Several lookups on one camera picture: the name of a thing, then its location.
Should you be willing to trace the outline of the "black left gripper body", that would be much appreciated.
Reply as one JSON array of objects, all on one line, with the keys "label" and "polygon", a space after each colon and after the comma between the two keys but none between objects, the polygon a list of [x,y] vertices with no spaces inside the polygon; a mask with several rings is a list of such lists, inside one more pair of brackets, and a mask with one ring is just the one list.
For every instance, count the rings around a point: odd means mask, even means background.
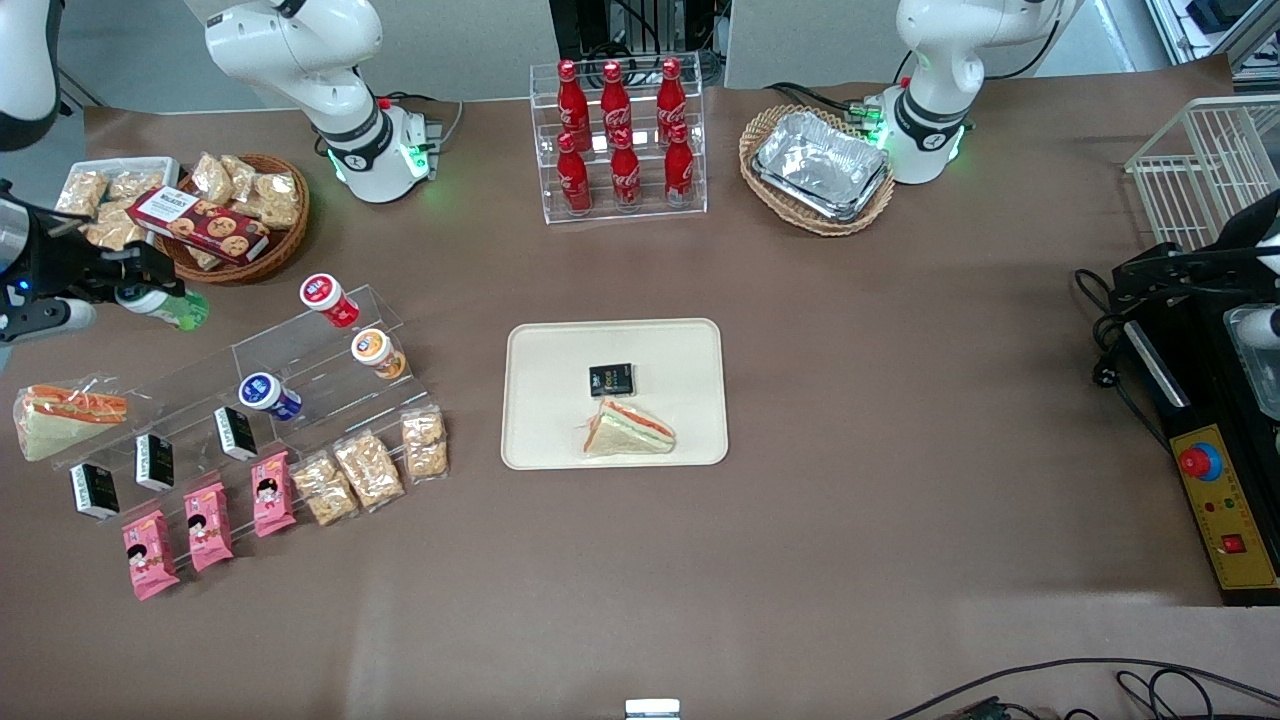
[{"label": "black left gripper body", "polygon": [[[1213,243],[1213,251],[1233,251],[1263,247],[1277,247],[1279,191],[1242,209],[1225,224]],[[1229,272],[1240,275],[1277,275],[1277,255],[1265,258],[1219,259],[1213,275],[1226,275]]]}]

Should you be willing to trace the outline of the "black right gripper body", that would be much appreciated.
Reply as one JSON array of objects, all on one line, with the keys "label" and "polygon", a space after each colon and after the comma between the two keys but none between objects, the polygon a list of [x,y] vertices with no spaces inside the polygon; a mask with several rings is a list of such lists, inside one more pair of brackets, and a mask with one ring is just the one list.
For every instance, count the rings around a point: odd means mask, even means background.
[{"label": "black right gripper body", "polygon": [[45,213],[28,219],[22,296],[105,304],[106,291],[91,277],[101,252],[81,233],[83,222]]}]

